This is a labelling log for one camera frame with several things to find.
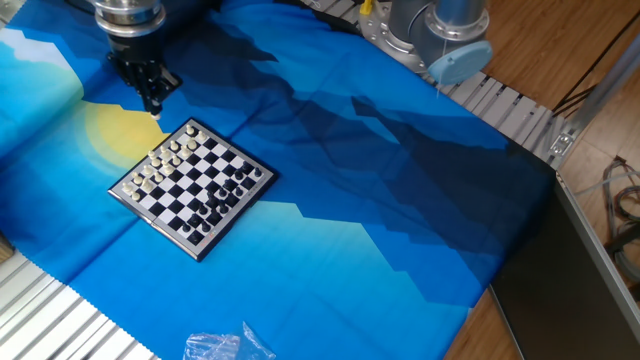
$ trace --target white pawn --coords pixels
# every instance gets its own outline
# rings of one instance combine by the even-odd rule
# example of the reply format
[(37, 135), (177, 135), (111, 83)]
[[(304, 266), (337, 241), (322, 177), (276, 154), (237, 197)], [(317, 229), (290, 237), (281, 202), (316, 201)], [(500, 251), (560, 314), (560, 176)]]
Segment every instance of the white pawn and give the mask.
[(182, 155), (182, 157), (185, 159), (191, 156), (191, 150), (189, 150), (187, 145), (182, 145), (182, 151), (180, 152), (180, 155)]
[(207, 140), (207, 135), (205, 135), (202, 131), (198, 132), (198, 136), (196, 136), (196, 140), (200, 142), (204, 142)]
[(187, 140), (187, 147), (190, 150), (195, 150), (195, 148), (198, 147), (198, 144), (195, 140), (193, 140), (193, 138), (190, 138), (189, 140)]
[(134, 184), (136, 185), (142, 184), (142, 176), (140, 176), (140, 174), (134, 172), (134, 173), (131, 173), (131, 177), (133, 177)]
[(149, 165), (145, 165), (144, 168), (142, 169), (142, 173), (149, 176), (153, 174), (153, 168)]
[(151, 185), (149, 179), (144, 179), (142, 180), (142, 185), (140, 185), (140, 188), (146, 192), (149, 192), (153, 190), (153, 185)]
[(131, 195), (131, 193), (133, 193), (133, 186), (129, 183), (122, 183), (122, 191), (127, 195)]
[(165, 174), (171, 175), (173, 171), (176, 169), (167, 160), (162, 160), (162, 168), (164, 169)]

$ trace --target white cable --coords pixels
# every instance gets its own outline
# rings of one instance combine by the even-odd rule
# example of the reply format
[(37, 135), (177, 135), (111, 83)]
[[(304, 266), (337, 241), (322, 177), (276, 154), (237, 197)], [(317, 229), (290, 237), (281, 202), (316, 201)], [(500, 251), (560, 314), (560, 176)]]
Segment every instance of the white cable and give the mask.
[(575, 193), (574, 195), (575, 196), (580, 196), (580, 195), (584, 195), (584, 194), (590, 193), (593, 190), (599, 188), (600, 186), (602, 186), (604, 184), (608, 184), (608, 183), (610, 183), (610, 182), (612, 182), (614, 180), (618, 180), (618, 179), (621, 179), (623, 177), (627, 177), (627, 176), (631, 176), (631, 175), (640, 176), (640, 171), (631, 171), (631, 172), (628, 172), (628, 173), (624, 173), (624, 174), (616, 175), (614, 177), (610, 177), (605, 181), (601, 181), (601, 182), (599, 182), (599, 183), (597, 183), (595, 185), (592, 185), (592, 186), (590, 186), (590, 187), (588, 187), (588, 188), (586, 188), (584, 190), (580, 190), (577, 193)]

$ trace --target blue tablecloth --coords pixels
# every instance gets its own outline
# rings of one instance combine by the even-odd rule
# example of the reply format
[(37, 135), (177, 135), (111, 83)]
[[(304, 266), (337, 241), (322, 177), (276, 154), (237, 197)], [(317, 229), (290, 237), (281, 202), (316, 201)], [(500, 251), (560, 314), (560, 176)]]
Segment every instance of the blue tablecloth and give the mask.
[[(167, 44), (154, 122), (94, 19), (0, 31), (0, 229), (163, 359), (246, 321), (282, 359), (441, 358), (553, 172), (358, 36), (229, 1)], [(196, 263), (107, 189), (188, 117), (280, 179)]]

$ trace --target chessboard frame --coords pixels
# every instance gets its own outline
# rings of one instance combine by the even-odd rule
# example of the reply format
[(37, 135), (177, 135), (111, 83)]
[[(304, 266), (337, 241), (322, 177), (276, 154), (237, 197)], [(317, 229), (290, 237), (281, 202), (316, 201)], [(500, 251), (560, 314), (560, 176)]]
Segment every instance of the chessboard frame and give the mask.
[(260, 199), (262, 195), (271, 187), (271, 185), (273, 185), (273, 183), (278, 178), (278, 173), (261, 160), (258, 160), (250, 152), (247, 152), (243, 148), (227, 140), (217, 131), (209, 128), (207, 125), (193, 117), (190, 117), (189, 119), (187, 119), (187, 121), (182, 123), (182, 125), (177, 127), (177, 129), (173, 133), (171, 133), (156, 147), (154, 147), (153, 151), (157, 153), (158, 149), (162, 145), (166, 145), (168, 148), (171, 140), (178, 140), (185, 133), (187, 124), (193, 126), (197, 130), (202, 130), (205, 135), (212, 138), (217, 143), (227, 147), (229, 150), (234, 151), (236, 155), (242, 157), (252, 166), (260, 167), (263, 173), (263, 176), (261, 176), (260, 179), (256, 181), (256, 184), (247, 191), (247, 193), (240, 199), (236, 206), (230, 209), (229, 213), (225, 214), (225, 216), (222, 218), (222, 220), (220, 220), (218, 224), (212, 227), (211, 232), (209, 232), (205, 236), (205, 238), (200, 241), (200, 243), (194, 245), (188, 240), (181, 238), (178, 232), (170, 228), (168, 225), (164, 223), (156, 223), (155, 220), (159, 216), (153, 215), (149, 210), (142, 207), (138, 202), (132, 200), (130, 196), (122, 191), (121, 184), (127, 177), (131, 177), (131, 174), (133, 172), (142, 174), (144, 165), (150, 165), (151, 160), (148, 156), (145, 155), (136, 165), (125, 172), (125, 174), (120, 177), (111, 188), (109, 188), (108, 193), (116, 200), (118, 200), (121, 204), (126, 206), (129, 210), (131, 210), (134, 214), (144, 220), (147, 224), (151, 225), (151, 227), (160, 232), (179, 248), (181, 248), (189, 256), (200, 262), (220, 241), (222, 241), (225, 235), (231, 230), (235, 222), (244, 214), (244, 212), (251, 208), (255, 204), (255, 202), (258, 201), (258, 199)]

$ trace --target chessboard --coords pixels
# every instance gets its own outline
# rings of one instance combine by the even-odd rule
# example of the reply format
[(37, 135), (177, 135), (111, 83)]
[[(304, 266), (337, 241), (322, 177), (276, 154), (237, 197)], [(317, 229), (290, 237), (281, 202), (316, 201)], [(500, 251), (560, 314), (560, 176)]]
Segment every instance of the chessboard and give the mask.
[(273, 170), (189, 119), (109, 193), (201, 261), (276, 178)]

